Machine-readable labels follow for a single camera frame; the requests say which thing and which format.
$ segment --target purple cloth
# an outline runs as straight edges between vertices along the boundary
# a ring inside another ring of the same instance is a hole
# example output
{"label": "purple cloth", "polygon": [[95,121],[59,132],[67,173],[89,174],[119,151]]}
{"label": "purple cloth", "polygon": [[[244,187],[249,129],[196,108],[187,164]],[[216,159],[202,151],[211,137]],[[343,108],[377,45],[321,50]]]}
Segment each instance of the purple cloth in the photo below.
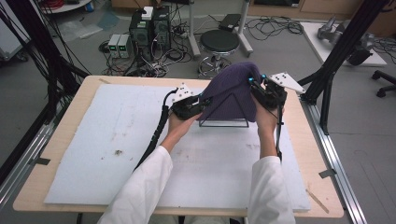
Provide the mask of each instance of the purple cloth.
{"label": "purple cloth", "polygon": [[212,104],[198,120],[247,119],[256,121],[256,106],[250,96],[248,79],[261,80],[254,63],[234,63],[216,75],[201,95],[201,100],[212,97]]}

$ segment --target gray floor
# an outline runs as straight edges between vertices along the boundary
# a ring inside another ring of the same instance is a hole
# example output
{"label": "gray floor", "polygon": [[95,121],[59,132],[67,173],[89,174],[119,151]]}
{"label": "gray floor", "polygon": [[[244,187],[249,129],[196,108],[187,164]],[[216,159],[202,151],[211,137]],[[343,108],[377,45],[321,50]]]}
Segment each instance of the gray floor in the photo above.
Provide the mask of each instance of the gray floor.
{"label": "gray floor", "polygon": [[[81,20],[89,25],[97,23],[106,13],[106,6],[87,14],[82,10],[65,13],[60,22]],[[208,18],[197,19],[198,27]],[[111,34],[128,31],[129,21],[119,20],[116,25],[89,37],[68,42],[68,46],[93,73],[106,69],[105,58],[98,46]],[[205,27],[216,27],[208,22]],[[295,79],[306,77],[320,68],[320,61],[303,35],[284,32],[266,41],[246,37],[254,52],[246,57],[243,49],[229,59],[236,62],[256,63],[261,72],[274,74],[289,72]],[[389,65],[381,70],[390,74],[396,71],[387,55]],[[166,77],[197,78],[197,61],[171,65]],[[384,79],[371,79],[375,67],[342,66],[335,76],[329,117],[329,131],[346,174],[361,205],[368,223],[396,223],[396,91],[385,98],[375,96],[379,88],[388,86]],[[0,68],[1,145],[0,164],[30,127],[45,103],[46,82],[32,61],[11,61]],[[15,194],[0,211],[0,223],[73,223],[77,214],[25,213],[12,209]],[[100,214],[86,214],[82,223],[95,223]],[[347,215],[339,219],[297,218],[298,223],[349,223]]]}

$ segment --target white sleeve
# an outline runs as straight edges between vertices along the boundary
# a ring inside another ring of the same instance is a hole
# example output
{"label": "white sleeve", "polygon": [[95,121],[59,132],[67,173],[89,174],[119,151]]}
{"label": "white sleeve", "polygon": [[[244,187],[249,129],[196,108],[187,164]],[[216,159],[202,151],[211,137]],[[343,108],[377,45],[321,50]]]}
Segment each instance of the white sleeve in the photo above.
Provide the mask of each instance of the white sleeve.
{"label": "white sleeve", "polygon": [[278,157],[253,164],[247,220],[249,224],[295,223]]}
{"label": "white sleeve", "polygon": [[172,160],[164,147],[157,147],[132,173],[99,219],[98,224],[149,222],[172,171]]}

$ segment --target black chair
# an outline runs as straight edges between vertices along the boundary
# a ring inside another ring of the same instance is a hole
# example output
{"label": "black chair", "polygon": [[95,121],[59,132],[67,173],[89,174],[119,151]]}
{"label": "black chair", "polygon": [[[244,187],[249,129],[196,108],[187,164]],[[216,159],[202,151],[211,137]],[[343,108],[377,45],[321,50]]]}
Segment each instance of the black chair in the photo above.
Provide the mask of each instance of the black chair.
{"label": "black chair", "polygon": [[222,56],[233,54],[239,48],[239,39],[229,31],[211,30],[201,35],[200,47],[213,56],[205,57],[199,63],[198,77],[214,77],[223,68],[231,64],[229,60]]}
{"label": "black chair", "polygon": [[396,91],[396,77],[392,77],[386,73],[376,70],[373,73],[372,79],[377,80],[381,77],[393,84],[391,86],[387,86],[387,87],[383,87],[383,88],[379,89],[379,91],[376,93],[376,96],[382,98],[387,95],[386,91]]}

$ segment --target desk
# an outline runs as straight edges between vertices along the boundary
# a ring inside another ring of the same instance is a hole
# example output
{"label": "desk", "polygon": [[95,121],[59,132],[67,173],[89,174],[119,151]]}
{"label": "desk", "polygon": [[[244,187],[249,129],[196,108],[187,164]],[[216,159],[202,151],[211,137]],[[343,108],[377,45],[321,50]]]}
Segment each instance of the desk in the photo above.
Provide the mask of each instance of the desk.
{"label": "desk", "polygon": [[[98,212],[105,211],[105,206],[95,205],[62,205],[44,204],[44,199],[55,177],[59,161],[67,150],[74,133],[77,130],[86,110],[91,104],[96,90],[101,84],[129,84],[177,87],[181,82],[189,84],[190,88],[204,88],[208,80],[146,78],[146,77],[86,77],[76,97],[64,114],[58,128],[49,140],[41,157],[50,159],[48,165],[36,165],[26,180],[21,192],[14,202],[18,211],[61,211],[61,212]],[[326,170],[321,158],[314,135],[305,118],[304,111],[294,91],[288,94],[286,102],[285,122],[288,124],[290,139],[295,156],[299,162],[302,178],[309,195],[312,209],[307,213],[296,213],[297,217],[341,217],[344,210],[338,199],[332,181],[329,177],[322,179],[318,173]],[[245,217],[247,211],[161,208],[155,214],[168,215],[207,215]]]}

